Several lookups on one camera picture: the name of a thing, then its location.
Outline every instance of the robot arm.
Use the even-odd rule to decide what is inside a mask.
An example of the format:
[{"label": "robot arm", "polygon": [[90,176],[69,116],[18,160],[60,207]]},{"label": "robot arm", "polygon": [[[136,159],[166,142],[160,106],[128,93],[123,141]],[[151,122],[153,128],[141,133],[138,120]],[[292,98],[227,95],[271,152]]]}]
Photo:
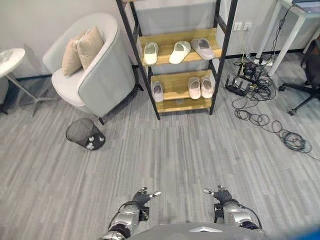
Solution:
[{"label": "robot arm", "polygon": [[[225,187],[218,185],[218,191],[216,192],[212,192],[206,188],[203,189],[203,192],[213,195],[213,197],[219,201],[219,203],[214,204],[214,223],[217,222],[218,218],[223,218],[224,224],[226,225],[234,225],[251,230],[262,230],[261,222],[256,213],[250,208],[240,204],[237,200],[233,199],[232,195]],[[243,209],[248,209],[254,213],[258,219],[258,225],[252,220],[246,211],[243,211]]]},{"label": "robot arm", "polygon": [[139,222],[148,220],[149,208],[145,204],[160,194],[160,191],[147,194],[147,187],[141,188],[132,201],[121,205],[109,224],[108,232],[98,240],[124,240],[132,236]]}]

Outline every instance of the shoe rack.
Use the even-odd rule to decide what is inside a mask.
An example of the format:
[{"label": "shoe rack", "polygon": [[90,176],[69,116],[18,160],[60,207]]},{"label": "shoe rack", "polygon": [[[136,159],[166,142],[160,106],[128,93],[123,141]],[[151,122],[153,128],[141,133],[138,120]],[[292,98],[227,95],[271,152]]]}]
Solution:
[{"label": "shoe rack", "polygon": [[[126,33],[128,35],[130,44],[132,46],[137,61],[137,65],[132,66],[134,69],[134,74],[137,76],[137,69],[141,71],[142,78],[147,88],[147,92],[149,94],[157,119],[160,120],[159,113],[187,111],[195,109],[209,109],[209,114],[212,115],[218,94],[222,71],[225,64],[229,39],[234,23],[238,0],[231,0],[227,24],[219,15],[221,0],[216,0],[213,28],[195,29],[186,32],[165,33],[150,36],[143,36],[142,34],[134,2],[135,0],[116,0],[117,6],[119,8],[125,26]],[[133,31],[130,28],[128,17],[125,12],[125,7],[127,4],[130,4],[130,8],[132,10],[133,18],[135,21]],[[220,48],[217,43],[218,24],[224,32],[222,48]],[[141,43],[142,59],[140,58],[139,51],[137,49],[138,37]],[[156,42],[159,46],[157,62],[155,65],[153,65],[158,66],[162,64],[170,64],[169,57],[174,49],[174,45],[176,42],[188,41],[190,43],[192,39],[197,38],[206,38],[209,41],[209,44],[214,53],[214,58],[219,59],[218,71],[216,71],[214,67],[213,60],[208,60],[208,70],[153,75],[152,66],[146,65],[144,62],[144,49],[145,45],[149,42]],[[202,60],[202,58],[193,49],[191,49],[190,53],[185,57],[182,63],[198,60]],[[188,90],[188,79],[190,77],[201,78],[203,76],[214,77],[215,85],[212,98],[190,98]],[[155,102],[152,97],[151,84],[157,81],[160,81],[163,86],[164,100],[162,102]]]}]

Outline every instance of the wooden shelf board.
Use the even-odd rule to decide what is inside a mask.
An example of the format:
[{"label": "wooden shelf board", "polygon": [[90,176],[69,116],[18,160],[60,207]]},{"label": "wooden shelf board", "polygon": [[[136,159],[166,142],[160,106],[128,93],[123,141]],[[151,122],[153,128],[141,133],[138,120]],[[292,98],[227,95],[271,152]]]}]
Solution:
[{"label": "wooden shelf board", "polygon": [[165,100],[162,102],[156,102],[156,108],[159,113],[187,111],[194,109],[208,109],[211,107],[211,98],[199,99],[177,99],[177,100]]},{"label": "wooden shelf board", "polygon": [[[142,51],[144,54],[144,49],[147,43],[155,42],[159,46],[157,63],[155,65],[168,64],[169,57],[174,50],[174,46],[176,42],[179,41],[188,41],[191,43],[192,39],[205,38],[209,41],[210,46],[213,50],[215,58],[220,58],[222,54],[222,49],[219,48],[218,42],[216,40],[217,29],[196,29],[193,31],[186,32],[175,32],[175,33],[165,33],[159,35],[151,35],[151,36],[141,36],[140,42],[142,46]],[[182,61],[191,62],[202,60],[202,58],[196,53],[192,48],[190,53],[185,57]]]},{"label": "wooden shelf board", "polygon": [[163,86],[164,100],[190,98],[188,90],[188,79],[191,77],[211,76],[211,70],[190,71],[174,74],[161,74],[151,77],[151,83],[161,82]]}]

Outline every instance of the wall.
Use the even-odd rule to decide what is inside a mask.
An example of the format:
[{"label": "wall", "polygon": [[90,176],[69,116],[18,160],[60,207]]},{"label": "wall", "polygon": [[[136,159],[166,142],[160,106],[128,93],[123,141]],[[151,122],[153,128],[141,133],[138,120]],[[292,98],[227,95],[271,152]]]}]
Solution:
[{"label": "wall", "polygon": [[[227,18],[230,1],[222,0],[221,2],[220,12],[225,18]],[[277,0],[238,1],[234,21],[252,22],[252,29],[250,32],[232,32],[228,55],[242,53],[242,39],[250,52],[256,52],[259,49],[276,2]],[[144,35],[210,28],[213,25],[215,0],[137,0],[135,6]],[[128,5],[126,11],[133,24]],[[77,19],[98,12],[112,14],[117,19],[128,54],[131,59],[134,59],[115,0],[2,0],[0,50],[26,49],[26,58],[23,64],[14,71],[16,77],[47,74],[48,70],[42,64],[42,56],[46,50]],[[282,9],[279,19],[284,14],[285,9]],[[289,12],[278,39],[277,50],[281,49],[296,20],[297,16]],[[304,48],[317,25],[319,25],[319,19],[307,20],[294,40],[291,49]],[[275,32],[276,28],[266,45],[266,51],[272,47]],[[218,42],[221,45],[223,36],[223,33],[219,31]],[[206,67],[205,61],[199,61],[179,66],[162,66],[155,68],[153,72],[155,74],[183,72]]]},{"label": "wall", "polygon": [[[153,35],[188,31],[192,29],[211,28],[215,12],[215,0],[142,0],[137,1],[135,6],[142,33]],[[221,0],[220,14],[227,22],[231,0]],[[239,0],[234,22],[252,22],[251,31],[232,32],[227,55],[242,54],[242,46],[246,46],[250,53],[255,53],[260,47],[263,34],[268,27],[269,20],[276,6],[277,0]],[[283,7],[279,13],[280,20],[286,12]],[[288,13],[286,22],[279,35],[276,50],[280,50],[290,34],[298,16]],[[290,49],[302,49],[317,29],[319,19],[307,19],[300,32],[292,43]],[[272,49],[275,38],[274,28],[265,51]],[[218,27],[217,40],[222,46],[224,34]],[[178,65],[163,65],[153,67],[153,73],[184,72],[207,68],[204,61],[182,63]]]},{"label": "wall", "polygon": [[[234,22],[251,22],[251,31],[233,31],[229,42],[228,55],[241,54],[242,40],[244,45],[247,45],[250,53],[256,53],[260,47],[265,31],[268,27],[269,20],[275,9],[277,0],[239,0],[236,9]],[[290,10],[286,16],[285,23],[279,34],[276,49],[281,50],[288,35],[293,29],[298,15],[294,12],[299,12],[297,9]],[[265,51],[272,49],[273,40],[276,37],[276,30],[279,26],[279,21],[282,19],[287,11],[287,8],[282,7],[278,15],[278,19],[273,28],[272,34],[267,41]],[[310,38],[313,36],[319,26],[319,18],[307,19],[290,49],[303,49],[308,44]]]},{"label": "wall", "polygon": [[[130,6],[125,8],[132,21]],[[24,48],[26,57],[13,72],[17,78],[48,74],[42,57],[54,41],[81,17],[93,13],[113,15],[128,54],[134,54],[115,0],[1,0],[0,51]]]}]

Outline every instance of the slipper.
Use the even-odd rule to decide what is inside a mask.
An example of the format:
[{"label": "slipper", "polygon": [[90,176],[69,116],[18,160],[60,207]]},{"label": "slipper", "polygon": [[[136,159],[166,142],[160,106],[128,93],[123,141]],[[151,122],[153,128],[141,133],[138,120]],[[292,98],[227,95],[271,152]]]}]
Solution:
[{"label": "slipper", "polygon": [[205,99],[209,99],[214,94],[214,84],[209,76],[203,76],[200,79],[201,83],[201,95]]},{"label": "slipper", "polygon": [[209,44],[209,41],[205,38],[195,38],[191,41],[192,48],[197,54],[204,60],[211,60],[215,57],[214,52]]},{"label": "slipper", "polygon": [[192,99],[198,99],[201,97],[200,81],[196,76],[190,77],[188,80],[189,95]]},{"label": "slipper", "polygon": [[158,59],[158,44],[155,42],[148,42],[144,47],[144,62],[147,65],[154,65]]},{"label": "slipper", "polygon": [[190,53],[191,46],[187,41],[178,41],[174,45],[173,52],[170,55],[169,63],[179,64]]},{"label": "slipper", "polygon": [[164,100],[164,91],[160,81],[151,84],[151,91],[155,102],[159,103]]}]

